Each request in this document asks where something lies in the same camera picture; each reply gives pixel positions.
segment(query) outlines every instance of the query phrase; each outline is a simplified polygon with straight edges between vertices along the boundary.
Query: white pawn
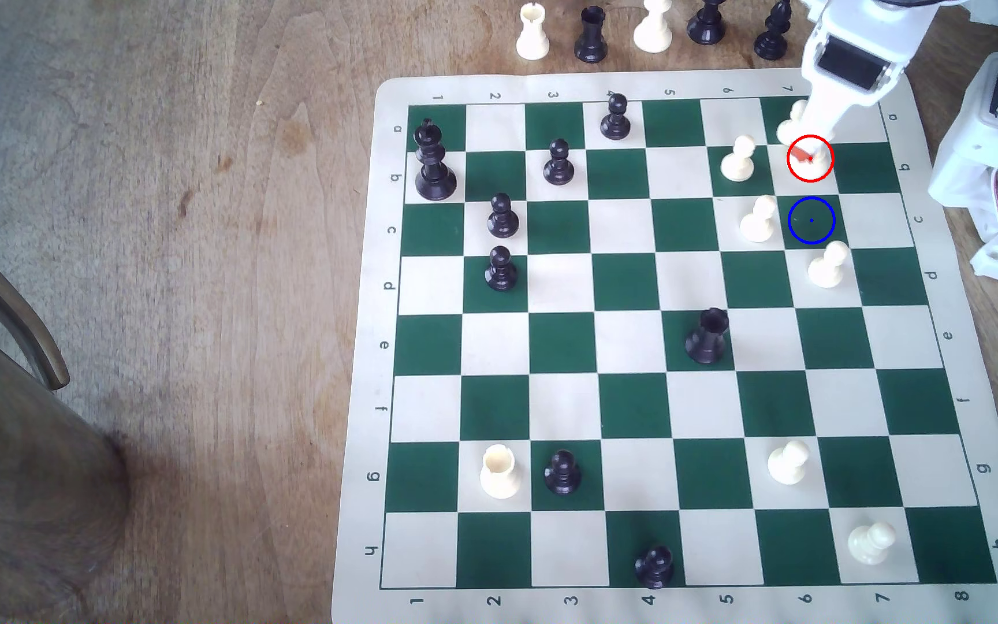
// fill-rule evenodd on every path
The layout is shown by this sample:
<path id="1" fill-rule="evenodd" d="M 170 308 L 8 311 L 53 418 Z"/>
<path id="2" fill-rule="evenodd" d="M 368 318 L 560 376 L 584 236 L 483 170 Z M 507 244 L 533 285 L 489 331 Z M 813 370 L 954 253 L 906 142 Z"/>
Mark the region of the white pawn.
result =
<path id="1" fill-rule="evenodd" d="M 806 474 L 803 464 L 807 463 L 810 455 L 807 445 L 803 442 L 798 440 L 788 442 L 769 455 L 769 474 L 779 483 L 795 485 Z"/>
<path id="2" fill-rule="evenodd" d="M 850 257 L 850 248 L 841 241 L 826 243 L 823 254 L 807 264 L 807 278 L 816 287 L 832 289 L 841 281 L 841 265 Z"/>
<path id="3" fill-rule="evenodd" d="M 896 530 L 887 522 L 875 522 L 872 526 L 859 526 L 852 530 L 847 545 L 855 560 L 866 565 L 876 565 L 888 559 L 888 548 L 896 543 Z"/>
<path id="4" fill-rule="evenodd" d="M 483 452 L 480 486 L 494 499 L 510 499 L 518 492 L 522 477 L 515 470 L 515 453 L 502 444 L 492 444 Z"/>
<path id="5" fill-rule="evenodd" d="M 541 28 L 541 22 L 546 21 L 546 9 L 536 2 L 530 2 L 522 5 L 518 14 L 522 19 L 522 34 L 518 35 L 515 50 L 528 61 L 544 58 L 549 53 L 549 39 L 546 31 Z"/>
<path id="6" fill-rule="evenodd" d="M 776 214 L 776 198 L 761 195 L 753 202 L 753 212 L 742 218 L 741 230 L 745 240 L 755 243 L 768 241 L 773 235 L 773 215 Z"/>
<path id="7" fill-rule="evenodd" d="M 656 54 L 669 49 L 672 31 L 669 22 L 664 20 L 669 7 L 672 7 L 672 0 L 645 0 L 645 10 L 649 14 L 634 29 L 634 46 L 639 50 Z"/>
<path id="8" fill-rule="evenodd" d="M 718 169 L 722 171 L 722 176 L 732 182 L 744 182 L 753 176 L 753 150 L 757 149 L 757 143 L 753 136 L 741 135 L 734 139 L 734 151 L 722 157 L 722 163 Z"/>

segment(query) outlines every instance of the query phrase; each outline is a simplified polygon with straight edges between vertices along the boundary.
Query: black pawn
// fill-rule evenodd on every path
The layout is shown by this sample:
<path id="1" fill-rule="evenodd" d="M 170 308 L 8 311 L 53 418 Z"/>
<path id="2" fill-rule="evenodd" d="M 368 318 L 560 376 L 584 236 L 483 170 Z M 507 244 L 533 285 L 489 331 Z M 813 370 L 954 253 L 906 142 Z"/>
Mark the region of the black pawn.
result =
<path id="1" fill-rule="evenodd" d="M 483 278 L 487 280 L 491 290 L 503 292 L 515 287 L 518 269 L 510 263 L 510 250 L 503 246 L 492 248 L 490 264 L 483 271 Z"/>
<path id="2" fill-rule="evenodd" d="M 656 546 L 634 562 L 634 575 L 648 589 L 662 589 L 672 581 L 672 553 Z"/>
<path id="3" fill-rule="evenodd" d="M 549 156 L 545 169 L 546 180 L 558 187 L 571 182 L 575 168 L 568 159 L 568 141 L 553 139 L 553 142 L 549 143 Z"/>
<path id="4" fill-rule="evenodd" d="M 727 311 L 717 307 L 704 310 L 700 314 L 700 326 L 684 339 L 684 350 L 700 364 L 714 364 L 722 360 L 722 354 L 727 349 L 727 341 L 722 334 L 727 333 L 728 328 Z"/>
<path id="5" fill-rule="evenodd" d="M 580 486 L 579 466 L 575 465 L 575 457 L 563 448 L 549 460 L 546 466 L 546 488 L 553 494 L 571 494 Z"/>
<path id="6" fill-rule="evenodd" d="M 722 41 L 723 36 L 727 34 L 727 25 L 722 21 L 718 5 L 722 5 L 723 2 L 725 0 L 703 0 L 703 7 L 695 17 L 687 20 L 687 36 L 692 41 L 701 46 L 711 46 Z"/>
<path id="7" fill-rule="evenodd" d="M 575 40 L 575 58 L 586 64 L 597 64 L 606 58 L 606 41 L 603 40 L 603 21 L 606 13 L 599 7 L 587 7 L 580 13 L 583 32 Z"/>
<path id="8" fill-rule="evenodd" d="M 630 135 L 630 120 L 627 119 L 627 97 L 622 93 L 611 93 L 606 99 L 606 109 L 610 112 L 599 122 L 599 131 L 612 141 L 625 139 Z"/>
<path id="9" fill-rule="evenodd" d="M 510 210 L 510 195 L 507 193 L 496 193 L 496 196 L 491 198 L 488 231 L 497 239 L 509 239 L 518 231 L 518 214 Z"/>
<path id="10" fill-rule="evenodd" d="M 418 143 L 415 155 L 423 163 L 422 171 L 415 177 L 415 189 L 430 201 L 448 199 L 457 190 L 457 176 L 441 162 L 445 159 L 441 129 L 433 120 L 423 119 L 423 124 L 415 129 L 415 142 Z"/>

